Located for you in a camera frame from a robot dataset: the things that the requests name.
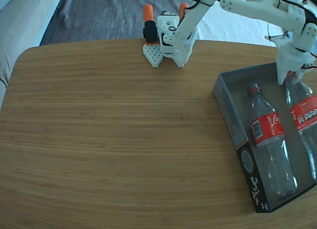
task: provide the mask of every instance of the bottle label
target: bottle label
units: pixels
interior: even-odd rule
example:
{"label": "bottle label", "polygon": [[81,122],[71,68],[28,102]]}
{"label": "bottle label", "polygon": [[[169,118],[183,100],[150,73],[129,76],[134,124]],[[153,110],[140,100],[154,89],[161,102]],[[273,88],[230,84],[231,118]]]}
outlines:
{"label": "bottle label", "polygon": [[297,130],[300,132],[305,128],[317,123],[317,97],[312,96],[290,110]]}
{"label": "bottle label", "polygon": [[285,135],[278,113],[266,114],[251,123],[256,144],[278,135]]}

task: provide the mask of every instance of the orange component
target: orange component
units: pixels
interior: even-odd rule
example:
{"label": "orange component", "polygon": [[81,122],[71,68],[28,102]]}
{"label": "orange component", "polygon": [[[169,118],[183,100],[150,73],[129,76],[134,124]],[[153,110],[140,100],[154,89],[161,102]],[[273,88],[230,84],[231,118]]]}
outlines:
{"label": "orange component", "polygon": [[143,7],[143,16],[144,16],[144,22],[154,21],[154,12],[153,12],[152,5],[147,4]]}
{"label": "orange component", "polygon": [[184,17],[185,13],[187,13],[188,10],[186,10],[185,8],[189,7],[188,3],[182,3],[179,7],[179,18],[180,20],[182,20],[182,18]]}

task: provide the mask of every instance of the plastic bottle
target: plastic bottle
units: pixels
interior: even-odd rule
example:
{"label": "plastic bottle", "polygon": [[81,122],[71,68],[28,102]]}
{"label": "plastic bottle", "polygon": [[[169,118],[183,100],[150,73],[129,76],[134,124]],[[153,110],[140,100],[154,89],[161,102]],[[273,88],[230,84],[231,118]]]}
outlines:
{"label": "plastic bottle", "polygon": [[317,97],[303,82],[293,84],[294,74],[286,77],[286,102],[306,148],[313,180],[317,181]]}
{"label": "plastic bottle", "polygon": [[266,184],[275,197],[293,195],[297,189],[297,180],[288,160],[285,133],[279,115],[263,97],[257,84],[248,88],[248,95],[252,102],[251,130],[257,145],[256,150],[261,156],[260,174],[262,177],[266,175]]}

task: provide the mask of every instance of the robotic arm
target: robotic arm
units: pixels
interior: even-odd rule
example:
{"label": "robotic arm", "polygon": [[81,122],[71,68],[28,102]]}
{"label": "robotic arm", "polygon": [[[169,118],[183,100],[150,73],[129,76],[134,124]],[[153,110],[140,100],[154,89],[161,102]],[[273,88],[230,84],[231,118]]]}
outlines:
{"label": "robotic arm", "polygon": [[180,16],[167,12],[158,16],[157,32],[159,44],[149,42],[143,47],[144,55],[153,67],[158,67],[163,57],[174,60],[183,67],[191,55],[197,38],[197,25],[216,1],[222,9],[249,18],[260,19],[282,27],[293,33],[293,39],[284,35],[266,37],[278,47],[276,56],[278,83],[282,84],[289,71],[295,72],[298,80],[311,70],[315,58],[311,55],[316,35],[317,19],[301,3],[288,0],[195,0],[192,7],[181,6]]}

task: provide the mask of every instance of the wood grain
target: wood grain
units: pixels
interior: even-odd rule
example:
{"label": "wood grain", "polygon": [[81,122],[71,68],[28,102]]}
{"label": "wood grain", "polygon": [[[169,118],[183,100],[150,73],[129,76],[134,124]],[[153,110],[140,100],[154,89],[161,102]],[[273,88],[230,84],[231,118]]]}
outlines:
{"label": "wood grain", "polygon": [[[1,229],[316,228],[317,188],[256,214],[212,87],[275,48],[197,41],[153,69],[143,40],[27,50],[0,114]],[[317,90],[317,74],[307,83]]]}

